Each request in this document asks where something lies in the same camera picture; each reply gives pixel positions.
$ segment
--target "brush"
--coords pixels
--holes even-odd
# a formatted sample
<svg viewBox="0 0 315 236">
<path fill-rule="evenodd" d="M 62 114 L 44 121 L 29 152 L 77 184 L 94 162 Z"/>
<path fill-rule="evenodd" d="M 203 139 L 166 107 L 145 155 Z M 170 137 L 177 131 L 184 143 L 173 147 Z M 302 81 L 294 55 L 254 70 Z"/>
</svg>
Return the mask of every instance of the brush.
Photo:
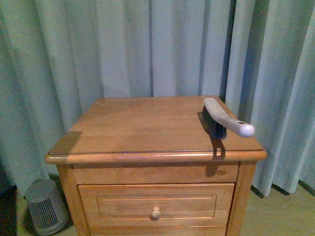
<svg viewBox="0 0 315 236">
<path fill-rule="evenodd" d="M 255 128 L 251 124 L 231 118 L 214 98 L 203 100 L 202 116 L 208 124 L 210 135 L 216 139 L 226 138 L 226 129 L 229 129 L 243 138 L 252 137 Z"/>
</svg>

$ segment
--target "nightstand top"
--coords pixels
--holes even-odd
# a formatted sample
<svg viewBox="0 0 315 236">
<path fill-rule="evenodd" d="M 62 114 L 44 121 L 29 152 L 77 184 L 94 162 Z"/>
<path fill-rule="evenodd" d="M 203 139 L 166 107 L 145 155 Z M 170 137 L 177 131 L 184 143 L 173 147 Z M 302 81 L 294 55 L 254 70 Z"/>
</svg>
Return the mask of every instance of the nightstand top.
<svg viewBox="0 0 315 236">
<path fill-rule="evenodd" d="M 203 99 L 216 96 L 98 99 L 46 155 L 53 164 L 258 160 L 266 152 L 255 138 L 228 130 L 210 138 Z M 221 102 L 221 106 L 232 112 Z"/>
</svg>

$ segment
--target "curtain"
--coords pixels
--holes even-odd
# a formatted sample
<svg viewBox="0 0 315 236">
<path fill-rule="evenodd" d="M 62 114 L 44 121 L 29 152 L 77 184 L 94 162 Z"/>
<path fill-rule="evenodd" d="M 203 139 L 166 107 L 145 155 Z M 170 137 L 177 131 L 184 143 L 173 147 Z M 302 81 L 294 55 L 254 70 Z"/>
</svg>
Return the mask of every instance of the curtain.
<svg viewBox="0 0 315 236">
<path fill-rule="evenodd" d="M 315 188 L 315 1 L 0 1 L 0 158 L 23 194 L 100 97 L 219 95 L 268 158 L 253 185 Z"/>
</svg>

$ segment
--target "wooden drawer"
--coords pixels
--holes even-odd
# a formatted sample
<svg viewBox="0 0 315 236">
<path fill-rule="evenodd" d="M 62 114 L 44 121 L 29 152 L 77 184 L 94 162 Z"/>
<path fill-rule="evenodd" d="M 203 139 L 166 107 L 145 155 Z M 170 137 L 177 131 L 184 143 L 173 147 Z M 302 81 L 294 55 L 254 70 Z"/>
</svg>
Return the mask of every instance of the wooden drawer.
<svg viewBox="0 0 315 236">
<path fill-rule="evenodd" d="M 225 236 L 226 227 L 93 227 L 91 236 Z"/>
<path fill-rule="evenodd" d="M 77 184 L 161 184 L 161 183 L 231 183 L 236 181 L 238 163 L 198 166 L 74 166 Z"/>
<path fill-rule="evenodd" d="M 233 183 L 79 186 L 89 227 L 225 227 L 233 190 Z"/>
</svg>

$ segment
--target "wooden knob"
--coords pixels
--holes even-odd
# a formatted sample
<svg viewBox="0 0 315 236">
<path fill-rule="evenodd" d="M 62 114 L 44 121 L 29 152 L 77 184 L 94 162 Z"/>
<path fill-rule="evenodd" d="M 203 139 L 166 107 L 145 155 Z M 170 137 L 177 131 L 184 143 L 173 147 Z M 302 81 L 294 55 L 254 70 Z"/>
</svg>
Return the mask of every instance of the wooden knob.
<svg viewBox="0 0 315 236">
<path fill-rule="evenodd" d="M 159 218 L 162 216 L 162 213 L 160 212 L 159 207 L 153 208 L 153 211 L 152 211 L 151 216 L 152 216 L 154 219 L 159 219 Z"/>
</svg>

